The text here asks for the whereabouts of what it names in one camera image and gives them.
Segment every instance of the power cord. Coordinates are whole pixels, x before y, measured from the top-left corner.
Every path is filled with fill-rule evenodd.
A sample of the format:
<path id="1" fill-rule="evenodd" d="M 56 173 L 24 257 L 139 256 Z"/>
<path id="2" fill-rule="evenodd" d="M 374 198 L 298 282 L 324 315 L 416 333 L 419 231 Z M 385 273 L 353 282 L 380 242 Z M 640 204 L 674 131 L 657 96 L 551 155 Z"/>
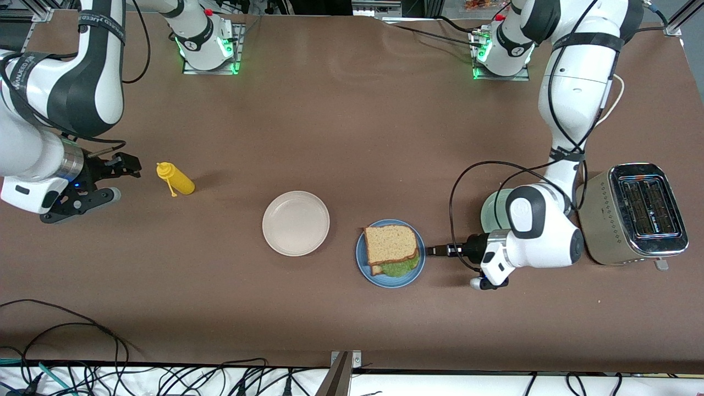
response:
<path id="1" fill-rule="evenodd" d="M 151 41 L 149 41 L 149 32 L 146 29 L 146 23 L 144 22 L 144 16 L 142 16 L 142 10 L 139 9 L 139 5 L 137 4 L 137 0 L 133 0 L 134 3 L 134 8 L 137 10 L 137 15 L 139 16 L 139 21 L 142 22 L 142 29 L 144 30 L 144 38 L 146 39 L 146 62 L 144 63 L 144 69 L 142 69 L 142 72 L 137 76 L 137 78 L 129 81 L 122 81 L 124 84 L 133 84 L 137 81 L 140 81 L 142 77 L 146 74 L 146 71 L 149 69 L 149 64 L 151 62 Z"/>
<path id="2" fill-rule="evenodd" d="M 641 27 L 640 29 L 636 29 L 636 31 L 634 32 L 634 34 L 639 33 L 639 32 L 648 32 L 648 31 L 651 31 L 651 30 L 660 30 L 660 31 L 662 31 L 662 30 L 667 29 L 667 26 L 670 24 L 670 22 L 669 22 L 669 21 L 667 20 L 667 18 L 665 17 L 665 14 L 663 14 L 662 11 L 660 11 L 660 9 L 658 8 L 658 6 L 656 6 L 656 5 L 655 5 L 652 1 L 650 1 L 650 0 L 643 0 L 643 5 L 645 5 L 648 10 L 650 10 L 651 12 L 653 12 L 654 14 L 656 14 L 656 15 L 660 18 L 660 20 L 662 21 L 662 27 L 655 27 L 655 26 L 653 26 L 653 27 Z"/>
<path id="3" fill-rule="evenodd" d="M 491 17 L 491 20 L 496 19 L 496 16 L 497 16 L 498 14 L 500 14 L 501 12 L 503 12 L 503 10 L 505 10 L 509 5 L 511 5 L 511 2 L 510 2 L 510 1 L 508 1 L 503 7 L 501 7 L 500 10 L 498 10 L 498 11 L 494 14 L 494 16 Z M 481 25 L 479 25 L 479 26 L 476 26 L 476 27 L 471 27 L 471 28 L 469 28 L 469 29 L 465 29 L 465 28 L 463 28 L 463 27 L 457 25 L 456 23 L 454 23 L 450 18 L 447 18 L 446 16 L 437 15 L 437 16 L 434 16 L 434 17 L 432 17 L 432 18 L 433 18 L 433 19 L 444 20 L 445 22 L 448 23 L 448 25 L 452 26 L 454 29 L 459 30 L 459 31 L 464 32 L 464 33 L 471 33 L 473 30 L 476 30 L 476 29 L 479 29 L 479 28 L 482 27 Z"/>
<path id="4" fill-rule="evenodd" d="M 289 369 L 289 376 L 286 377 L 286 385 L 284 385 L 284 392 L 281 396 L 294 396 L 294 394 L 291 393 L 291 380 L 293 377 L 293 369 Z"/>
<path id="5" fill-rule="evenodd" d="M 56 325 L 56 326 L 52 326 L 52 327 L 50 327 L 50 328 L 48 328 L 48 329 L 42 331 L 40 334 L 38 334 L 37 336 L 35 336 L 35 337 L 27 344 L 27 346 L 25 347 L 24 351 L 22 351 L 22 354 L 21 354 L 22 361 L 26 361 L 26 360 L 27 360 L 27 353 L 29 352 L 29 350 L 30 350 L 30 348 L 33 346 L 33 344 L 35 344 L 41 337 L 43 337 L 43 336 L 46 335 L 47 333 L 49 333 L 49 332 L 51 332 L 51 331 L 53 331 L 53 330 L 55 330 L 55 329 L 57 329 L 57 328 L 62 328 L 62 327 L 65 327 L 65 326 L 89 326 L 89 327 L 95 327 L 95 328 L 98 328 L 102 333 L 104 333 L 104 334 L 106 334 L 107 336 L 111 337 L 111 338 L 115 341 L 115 374 L 117 375 L 117 381 L 115 382 L 115 387 L 114 387 L 113 391 L 112 391 L 112 392 L 108 391 L 108 396 L 116 396 L 116 395 L 117 395 L 118 386 L 120 386 L 120 385 L 122 385 L 131 395 L 134 396 L 134 393 L 131 392 L 131 391 L 129 391 L 129 389 L 127 388 L 127 386 L 126 386 L 126 385 L 123 383 L 123 381 L 122 381 L 122 375 L 124 374 L 125 369 L 127 368 L 127 362 L 129 362 L 129 360 L 130 360 L 130 350 L 129 350 L 129 348 L 127 347 L 127 343 L 126 343 L 122 338 L 120 338 L 119 336 L 117 336 L 110 328 L 107 328 L 107 327 L 101 325 L 100 323 L 98 323 L 97 321 L 95 321 L 94 319 L 92 319 L 92 318 L 90 318 L 90 317 L 88 317 L 88 316 L 79 314 L 79 313 L 77 313 L 76 311 L 72 311 L 72 310 L 70 310 L 70 309 L 68 309 L 68 308 L 65 308 L 65 307 L 62 307 L 62 306 L 60 306 L 60 305 L 52 304 L 52 303 L 49 303 L 49 302 L 44 302 L 44 301 L 41 301 L 41 300 L 38 300 L 38 299 L 16 299 L 16 300 L 13 300 L 13 301 L 9 301 L 9 302 L 5 302 L 5 303 L 3 303 L 3 304 L 0 304 L 0 309 L 1 309 L 1 308 L 5 308 L 5 307 L 9 307 L 10 305 L 20 304 L 20 303 L 23 303 L 23 302 L 31 302 L 31 303 L 33 303 L 33 304 L 38 304 L 38 305 L 43 305 L 43 306 L 46 306 L 46 307 L 55 308 L 55 309 L 58 309 L 58 310 L 60 310 L 60 311 L 65 312 L 65 313 L 67 313 L 67 314 L 71 314 L 71 315 L 73 315 L 73 316 L 76 316 L 76 317 L 78 317 L 78 318 L 81 318 L 81 319 L 87 321 L 88 323 L 85 323 L 85 322 L 67 322 L 67 323 L 62 323 L 62 324 Z M 119 369 L 119 363 L 120 363 L 120 362 L 118 361 L 118 360 L 119 360 L 119 353 L 120 353 L 120 346 L 125 350 L 125 360 L 122 362 L 122 370 Z M 27 372 L 30 374 L 30 378 L 31 378 L 31 373 L 30 373 L 29 367 L 27 367 Z M 77 390 L 64 390 L 64 391 L 62 391 L 62 392 L 57 392 L 55 396 L 61 396 L 61 395 L 65 395 L 65 394 L 72 393 L 72 392 L 78 392 L 78 391 L 77 391 Z"/>
<path id="6" fill-rule="evenodd" d="M 574 390 L 574 388 L 572 387 L 572 384 L 570 383 L 570 377 L 573 377 L 573 376 L 577 379 L 577 382 L 579 383 L 579 387 L 582 389 L 581 395 L 579 393 L 577 393 L 576 390 Z M 582 383 L 582 379 L 577 374 L 567 373 L 567 375 L 565 376 L 565 382 L 567 383 L 567 387 L 570 389 L 570 392 L 572 392 L 572 394 L 574 396 L 586 396 L 586 389 L 584 389 L 584 384 Z"/>
<path id="7" fill-rule="evenodd" d="M 413 29 L 412 27 L 400 26 L 400 25 L 396 25 L 396 24 L 394 24 L 394 26 L 399 29 L 408 30 L 410 32 L 420 33 L 421 35 L 426 35 L 426 36 L 430 36 L 430 37 L 436 37 L 438 39 L 447 40 L 449 42 L 457 42 L 460 44 L 468 45 L 470 47 L 480 47 L 481 46 L 480 43 L 475 43 L 475 42 L 473 43 L 473 42 L 469 42 L 469 41 L 465 41 L 465 40 L 454 39 L 452 37 L 436 35 L 435 33 L 425 32 L 424 30 Z"/>
<path id="8" fill-rule="evenodd" d="M 526 392 L 523 394 L 523 396 L 528 396 L 528 394 L 530 394 L 530 390 L 531 388 L 533 388 L 533 383 L 535 383 L 536 378 L 538 378 L 538 372 L 534 371 L 533 377 L 530 379 L 530 382 L 528 382 L 528 388 L 526 388 Z"/>

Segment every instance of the mustard bottle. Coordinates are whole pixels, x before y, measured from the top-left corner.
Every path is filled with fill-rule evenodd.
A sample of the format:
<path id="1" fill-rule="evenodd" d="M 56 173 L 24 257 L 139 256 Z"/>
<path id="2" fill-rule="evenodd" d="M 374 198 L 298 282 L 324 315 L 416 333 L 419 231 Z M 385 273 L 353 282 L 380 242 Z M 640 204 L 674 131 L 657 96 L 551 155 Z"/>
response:
<path id="1" fill-rule="evenodd" d="M 169 186 L 172 197 L 176 197 L 174 189 L 184 195 L 191 194 L 196 189 L 193 181 L 184 175 L 182 171 L 179 171 L 173 163 L 158 162 L 156 164 L 156 174 L 164 179 Z"/>

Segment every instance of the brown table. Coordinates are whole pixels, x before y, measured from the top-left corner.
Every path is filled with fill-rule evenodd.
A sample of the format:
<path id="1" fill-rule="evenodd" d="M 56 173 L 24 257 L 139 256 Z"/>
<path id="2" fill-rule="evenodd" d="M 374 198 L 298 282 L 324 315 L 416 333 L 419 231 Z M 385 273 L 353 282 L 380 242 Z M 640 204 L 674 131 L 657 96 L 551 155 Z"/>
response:
<path id="1" fill-rule="evenodd" d="M 55 13 L 32 49 L 71 52 L 75 21 Z M 125 86 L 122 121 L 103 135 L 129 142 L 143 177 L 101 182 L 122 200 L 63 225 L 0 204 L 1 300 L 34 297 L 91 316 L 142 361 L 325 365 L 331 350 L 360 349 L 372 368 L 702 372 L 704 112 L 678 39 L 645 32 L 626 46 L 617 69 L 626 92 L 588 150 L 594 173 L 629 161 L 667 172 L 691 241 L 668 272 L 585 257 L 523 268 L 510 287 L 478 292 L 459 261 L 431 258 L 412 285 L 385 290 L 357 269 L 360 227 L 399 218 L 427 245 L 446 243 L 448 194 L 462 169 L 547 159 L 537 99 L 549 45 L 533 55 L 531 82 L 476 81 L 459 44 L 371 18 L 266 16 L 247 37 L 238 76 L 186 76 L 165 21 L 146 21 L 151 67 Z M 441 23 L 413 26 L 462 38 Z M 144 38 L 136 15 L 127 27 L 133 78 Z M 171 198 L 157 161 L 179 166 L 197 192 Z M 459 235 L 481 230 L 484 198 L 511 172 L 489 166 L 466 177 Z M 266 206 L 290 190 L 316 194 L 330 211 L 329 235 L 309 256 L 280 256 L 261 233 Z M 4 309 L 0 340 L 21 346 L 67 320 L 30 305 Z M 67 328 L 29 357 L 111 360 L 112 348 L 94 330 Z"/>

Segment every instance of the black cable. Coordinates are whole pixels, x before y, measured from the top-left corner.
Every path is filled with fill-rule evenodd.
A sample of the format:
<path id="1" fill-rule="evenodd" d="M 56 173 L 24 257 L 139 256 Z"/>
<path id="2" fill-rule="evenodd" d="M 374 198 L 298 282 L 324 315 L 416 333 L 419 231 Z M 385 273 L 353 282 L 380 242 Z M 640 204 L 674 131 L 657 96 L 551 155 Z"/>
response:
<path id="1" fill-rule="evenodd" d="M 621 389 L 621 383 L 623 383 L 623 376 L 621 375 L 621 373 L 616 373 L 616 376 L 618 377 L 618 382 L 616 382 L 616 387 L 614 388 L 614 390 L 611 391 L 611 396 L 616 396 L 618 390 Z"/>
<path id="2" fill-rule="evenodd" d="M 511 2 L 510 2 L 510 1 L 507 2 L 506 4 L 504 4 L 504 6 L 501 7 L 500 10 L 498 10 L 498 11 L 494 14 L 494 16 L 491 17 L 491 20 L 496 19 L 496 16 L 497 16 L 498 14 L 500 14 L 503 10 L 505 10 L 506 7 L 508 7 L 509 5 L 511 5 Z M 434 16 L 434 17 L 432 17 L 432 18 L 433 18 L 433 19 L 441 19 L 441 20 L 444 20 L 444 21 L 447 22 L 450 26 L 452 26 L 454 29 L 457 29 L 457 30 L 459 30 L 459 31 L 461 31 L 461 32 L 465 32 L 465 33 L 471 33 L 473 30 L 476 30 L 476 29 L 479 29 L 479 28 L 482 27 L 481 25 L 479 25 L 479 26 L 476 26 L 476 27 L 470 27 L 469 29 L 465 29 L 465 28 L 463 28 L 463 27 L 457 25 L 456 23 L 454 23 L 450 18 L 447 18 L 447 17 L 442 16 L 442 15 L 437 15 L 437 16 Z"/>
<path id="3" fill-rule="evenodd" d="M 302 371 L 313 370 L 313 369 L 315 369 L 315 368 L 314 368 L 314 367 L 310 367 L 310 368 L 308 368 L 308 369 L 300 369 L 300 370 L 298 370 L 298 371 L 295 371 L 294 374 L 295 374 L 295 373 L 300 373 L 300 372 L 302 372 Z M 263 394 L 264 391 L 267 390 L 270 386 L 274 385 L 275 383 L 281 381 L 282 379 L 284 379 L 284 378 L 286 378 L 286 377 L 288 377 L 288 376 L 289 376 L 289 374 L 286 373 L 286 375 L 280 376 L 279 378 L 275 379 L 274 381 L 268 383 L 264 388 L 261 388 L 260 391 L 258 391 L 257 393 L 255 393 L 254 396 L 260 396 L 260 395 Z"/>
<path id="4" fill-rule="evenodd" d="M 117 374 L 118 379 L 117 379 L 117 381 L 116 381 L 116 383 L 115 383 L 115 391 L 114 391 L 114 393 L 113 393 L 113 394 L 110 394 L 109 391 L 108 391 L 108 396 L 111 396 L 111 395 L 112 395 L 112 396 L 116 396 L 117 387 L 118 387 L 119 385 L 122 385 L 130 394 L 133 395 L 133 393 L 132 393 L 132 392 L 127 388 L 127 386 L 122 382 L 122 373 L 124 373 L 125 369 L 127 368 L 127 362 L 129 362 L 129 360 L 130 360 L 130 350 L 129 350 L 128 346 L 127 346 L 127 343 L 126 343 L 122 338 L 120 338 L 119 336 L 117 336 L 110 328 L 107 328 L 107 327 L 101 325 L 100 323 L 98 323 L 97 321 L 95 321 L 94 319 L 91 319 L 90 317 L 85 316 L 85 315 L 83 315 L 83 314 L 79 314 L 79 313 L 77 313 L 76 311 L 72 311 L 72 310 L 70 310 L 70 309 L 68 309 L 68 308 L 65 308 L 65 307 L 62 307 L 62 306 L 60 306 L 60 305 L 52 304 L 52 303 L 49 303 L 49 302 L 44 302 L 44 301 L 41 301 L 41 300 L 38 300 L 38 299 L 17 299 L 17 300 L 13 300 L 13 301 L 9 301 L 9 302 L 5 302 L 5 303 L 3 303 L 3 304 L 0 304 L 0 308 L 4 308 L 4 307 L 7 307 L 7 306 L 10 306 L 10 305 L 13 305 L 13 304 L 19 304 L 19 303 L 21 303 L 21 302 L 31 302 L 31 303 L 34 303 L 34 304 L 39 304 L 39 305 L 44 305 L 44 306 L 46 306 L 46 307 L 55 308 L 55 309 L 58 309 L 58 310 L 60 310 L 60 311 L 64 311 L 64 312 L 66 312 L 66 313 L 68 313 L 68 314 L 71 314 L 71 315 L 73 315 L 73 316 L 76 316 L 76 317 L 78 317 L 78 318 L 84 319 L 84 320 L 86 320 L 86 321 L 89 322 L 89 323 L 80 323 L 80 322 L 62 323 L 61 325 L 52 326 L 50 329 L 45 330 L 45 331 L 42 331 L 39 335 L 37 335 L 36 337 L 34 337 L 34 339 L 33 339 L 33 340 L 27 345 L 27 347 L 25 348 L 25 351 L 24 351 L 25 358 L 26 358 L 26 356 L 27 356 L 27 353 L 29 352 L 29 348 L 31 348 L 31 346 L 32 346 L 41 336 L 47 334 L 49 331 L 52 331 L 52 330 L 54 330 L 54 329 L 57 329 L 57 328 L 60 328 L 60 327 L 63 327 L 63 326 L 73 326 L 73 325 L 79 325 L 79 326 L 93 326 L 93 327 L 96 327 L 96 328 L 98 328 L 102 333 L 105 333 L 107 336 L 109 336 L 109 337 L 111 337 L 111 338 L 113 338 L 113 339 L 115 340 L 115 373 Z M 124 361 L 124 364 L 123 364 L 123 366 L 122 366 L 122 371 L 119 371 L 119 367 L 118 367 L 118 364 L 119 364 L 118 358 L 119 358 L 119 353 L 120 353 L 120 348 L 119 348 L 119 346 L 120 346 L 120 345 L 122 345 L 122 347 L 125 349 L 125 361 Z"/>
<path id="5" fill-rule="evenodd" d="M 297 386 L 300 390 L 302 390 L 303 393 L 306 394 L 306 396 L 310 396 L 310 393 L 308 393 L 308 391 L 298 382 L 298 380 L 296 379 L 296 377 L 294 377 L 293 374 L 291 374 L 291 379 L 294 380 L 294 383 L 296 384 L 296 386 Z"/>
<path id="6" fill-rule="evenodd" d="M 667 18 L 665 17 L 665 14 L 663 14 L 662 11 L 656 9 L 655 14 L 657 14 L 660 17 L 660 20 L 662 21 L 662 24 L 664 27 L 667 27 L 670 24 L 670 22 L 667 20 Z"/>
<path id="7" fill-rule="evenodd" d="M 534 371 L 533 378 L 530 379 L 530 382 L 528 383 L 528 388 L 526 388 L 526 392 L 523 394 L 523 396 L 528 396 L 531 388 L 533 388 L 533 383 L 535 383 L 536 378 L 538 378 L 538 373 Z"/>
<path id="8" fill-rule="evenodd" d="M 134 80 L 122 81 L 124 84 L 132 84 L 140 81 L 142 77 L 146 74 L 147 69 L 149 69 L 149 63 L 151 62 L 151 42 L 149 41 L 149 32 L 146 30 L 146 23 L 144 22 L 144 17 L 142 16 L 142 10 L 139 9 L 137 5 L 137 0 L 133 0 L 134 8 L 137 10 L 137 15 L 139 16 L 139 21 L 142 22 L 142 29 L 144 29 L 144 38 L 146 39 L 146 62 L 144 63 L 144 69 Z"/>
<path id="9" fill-rule="evenodd" d="M 24 396 L 24 393 L 22 393 L 22 391 L 16 390 L 15 388 L 13 388 L 13 387 L 7 385 L 6 383 L 4 383 L 4 382 L 2 382 L 2 381 L 0 381 L 0 385 L 3 386 L 3 387 L 5 387 L 5 388 L 8 388 L 8 389 L 10 390 L 10 392 L 17 394 L 18 396 Z"/>
<path id="10" fill-rule="evenodd" d="M 658 27 L 658 26 L 641 27 L 640 29 L 636 29 L 636 32 L 635 32 L 635 33 L 639 33 L 639 32 L 649 32 L 649 31 L 651 31 L 651 30 L 663 31 L 663 30 L 665 30 L 665 28 L 664 28 L 664 27 Z"/>
<path id="11" fill-rule="evenodd" d="M 291 382 L 293 381 L 293 369 L 289 368 L 289 375 L 286 377 L 286 385 L 284 385 L 284 392 L 281 394 L 281 396 L 294 396 L 294 394 L 291 392 Z"/>
<path id="12" fill-rule="evenodd" d="M 478 166 L 489 165 L 489 164 L 512 166 L 513 168 L 520 169 L 521 171 L 530 173 L 531 175 L 533 175 L 533 176 L 535 176 L 535 177 L 541 179 L 542 181 L 548 183 L 550 186 L 552 186 L 552 187 L 555 188 L 557 191 L 559 191 L 559 193 L 562 194 L 563 197 L 567 200 L 566 202 L 569 202 L 569 203 L 570 203 L 570 206 L 571 206 L 573 209 L 575 209 L 574 204 L 572 203 L 572 200 L 569 199 L 569 197 L 565 194 L 565 192 L 564 192 L 561 188 L 559 188 L 555 183 L 553 183 L 553 182 L 551 182 L 550 180 L 546 179 L 544 176 L 542 176 L 542 175 L 540 175 L 540 174 L 534 172 L 534 171 L 531 170 L 530 168 L 525 168 L 525 167 L 523 167 L 523 166 L 521 166 L 521 165 L 517 165 L 516 163 L 507 162 L 507 161 L 482 161 L 482 162 L 474 163 L 474 164 L 472 164 L 471 166 L 469 166 L 468 168 L 466 168 L 466 169 L 460 174 L 460 176 L 459 176 L 459 177 L 457 178 L 457 180 L 455 181 L 455 184 L 452 186 L 452 190 L 450 191 L 450 204 L 449 204 L 449 212 L 450 212 L 450 235 L 451 235 L 451 237 L 452 237 L 452 245 L 453 245 L 453 247 L 455 248 L 455 251 L 458 251 L 457 239 L 455 238 L 455 221 L 454 221 L 454 218 L 453 218 L 453 208 L 452 208 L 452 206 L 453 206 L 453 200 L 454 200 L 454 197 L 455 197 L 455 190 L 457 189 L 457 185 L 460 183 L 460 181 L 461 181 L 462 178 L 465 176 L 465 174 L 467 174 L 467 172 L 471 171 L 472 169 L 474 169 L 474 168 L 476 168 L 476 167 L 478 167 Z M 458 257 L 459 260 L 462 262 L 462 264 L 464 264 L 467 268 L 469 268 L 469 269 L 471 269 L 471 270 L 473 270 L 473 271 L 476 271 L 476 272 L 478 272 L 478 273 L 482 273 L 482 270 L 481 270 L 481 269 L 479 269 L 479 268 L 477 268 L 477 267 L 474 267 L 474 266 L 470 265 L 469 263 L 467 263 L 467 262 L 464 260 L 464 258 L 462 257 L 461 254 L 458 254 L 457 257 Z"/>
<path id="13" fill-rule="evenodd" d="M 571 376 L 574 376 L 577 379 L 577 382 L 579 383 L 579 387 L 582 389 L 581 395 L 579 393 L 577 393 L 577 391 L 574 390 L 574 388 L 572 387 L 572 384 L 570 383 Z M 567 387 L 570 389 L 570 391 L 572 392 L 572 394 L 574 396 L 586 396 L 586 389 L 584 389 L 584 384 L 582 383 L 582 379 L 577 374 L 567 373 L 567 375 L 565 376 L 565 382 L 567 383 Z"/>
<path id="14" fill-rule="evenodd" d="M 473 30 L 472 28 L 470 28 L 470 29 L 465 29 L 465 28 L 459 26 L 458 24 L 454 23 L 450 18 L 447 18 L 446 16 L 436 15 L 436 16 L 433 17 L 433 19 L 441 19 L 441 20 L 444 20 L 445 22 L 448 23 L 448 25 L 452 26 L 454 29 L 459 30 L 459 31 L 461 31 L 461 32 L 471 33 L 472 30 Z"/>
<path id="15" fill-rule="evenodd" d="M 464 41 L 464 40 L 454 39 L 454 38 L 452 38 L 452 37 L 446 37 L 446 36 L 436 35 L 435 33 L 424 32 L 423 30 L 413 29 L 412 27 L 399 26 L 399 25 L 396 25 L 396 24 L 394 24 L 394 26 L 396 26 L 396 27 L 399 28 L 399 29 L 408 30 L 408 31 L 410 31 L 410 32 L 420 33 L 421 35 L 427 35 L 427 36 L 430 36 L 430 37 L 436 37 L 436 38 L 439 38 L 439 39 L 447 40 L 447 41 L 449 41 L 449 42 L 458 42 L 458 43 L 460 43 L 460 44 L 468 45 L 468 46 L 471 46 L 471 47 L 480 47 L 480 46 L 481 46 L 480 43 L 476 43 L 476 42 L 467 42 L 467 41 Z"/>
<path id="16" fill-rule="evenodd" d="M 543 165 L 534 166 L 534 167 L 529 168 L 529 169 L 530 169 L 531 171 L 537 171 L 538 169 L 545 168 L 546 166 L 550 166 L 550 165 L 552 165 L 552 164 L 554 164 L 554 163 L 556 163 L 556 162 L 557 162 L 557 161 L 550 161 L 550 162 L 548 162 L 548 163 L 544 163 Z M 503 190 L 504 186 L 506 186 L 506 183 L 508 183 L 508 182 L 509 182 L 511 179 L 513 179 L 514 177 L 516 177 L 516 176 L 518 176 L 518 175 L 522 175 L 523 173 L 525 173 L 525 172 L 524 172 L 524 171 L 518 171 L 518 172 L 512 174 L 511 176 L 508 176 L 508 177 L 507 177 L 503 182 L 501 182 L 501 184 L 498 186 L 498 190 L 496 190 L 496 197 L 494 198 L 494 220 L 496 220 L 496 225 L 498 225 L 498 227 L 499 227 L 500 229 L 503 229 L 503 226 L 501 225 L 501 222 L 498 220 L 498 212 L 497 212 L 497 210 L 496 210 L 496 207 L 498 206 L 498 195 L 499 195 L 499 193 L 501 193 L 501 190 Z"/>
<path id="17" fill-rule="evenodd" d="M 88 136 L 84 136 L 84 135 L 79 135 L 76 132 L 73 132 L 67 128 L 64 128 L 63 126 L 59 125 L 58 123 L 53 122 L 52 120 L 49 120 L 47 117 L 44 117 L 40 112 L 38 112 L 34 107 L 32 107 L 32 105 L 30 105 L 28 100 L 26 100 L 24 97 L 22 97 L 22 95 L 20 95 L 18 90 L 15 88 L 15 86 L 11 84 L 10 78 L 7 76 L 6 67 L 7 67 L 8 62 L 12 59 L 19 58 L 20 56 L 22 56 L 22 54 L 20 52 L 15 52 L 14 54 L 7 54 L 7 55 L 5 55 L 4 58 L 0 59 L 0 78 L 2 78 L 3 83 L 10 90 L 10 96 L 11 96 L 12 101 L 14 101 L 15 99 L 20 100 L 29 110 L 31 110 L 32 114 L 35 117 L 40 119 L 46 125 L 48 125 L 52 128 L 56 128 L 63 133 L 76 136 L 80 139 L 87 140 L 89 142 L 107 143 L 107 144 L 115 144 L 116 143 L 117 146 L 111 147 L 113 149 L 113 151 L 117 151 L 117 150 L 123 148 L 127 144 L 127 142 L 124 140 L 99 139 L 97 137 L 88 137 Z"/>

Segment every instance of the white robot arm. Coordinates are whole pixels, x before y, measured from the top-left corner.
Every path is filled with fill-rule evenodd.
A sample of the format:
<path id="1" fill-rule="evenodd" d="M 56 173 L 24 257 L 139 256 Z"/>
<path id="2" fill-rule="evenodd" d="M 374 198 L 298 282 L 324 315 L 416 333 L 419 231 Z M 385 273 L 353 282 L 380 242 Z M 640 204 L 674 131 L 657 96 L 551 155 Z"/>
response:
<path id="1" fill-rule="evenodd" d="M 579 260 L 584 239 L 567 218 L 576 202 L 577 170 L 605 106 L 618 53 L 643 17 L 640 0 L 517 0 L 513 5 L 501 24 L 492 23 L 493 46 L 480 61 L 492 73 L 512 75 L 533 45 L 551 41 L 539 97 L 540 114 L 553 135 L 545 172 L 549 182 L 511 192 L 505 208 L 511 229 L 483 237 L 486 250 L 477 263 L 483 276 L 471 283 L 476 289 L 505 285 L 518 267 L 556 268 Z"/>
<path id="2" fill-rule="evenodd" d="M 181 54 L 194 68 L 211 70 L 233 56 L 223 44 L 232 35 L 228 26 L 222 18 L 204 10 L 198 0 L 138 0 L 137 4 L 166 19 Z"/>
<path id="3" fill-rule="evenodd" d="M 216 68 L 227 58 L 220 19 L 207 16 L 197 0 L 139 3 L 163 13 L 193 67 Z M 119 190 L 98 190 L 95 182 L 139 177 L 141 169 L 133 156 L 102 160 L 100 152 L 88 153 L 68 139 L 120 143 L 95 137 L 122 117 L 125 0 L 82 0 L 81 7 L 76 54 L 0 50 L 0 198 L 50 223 L 117 201 Z"/>

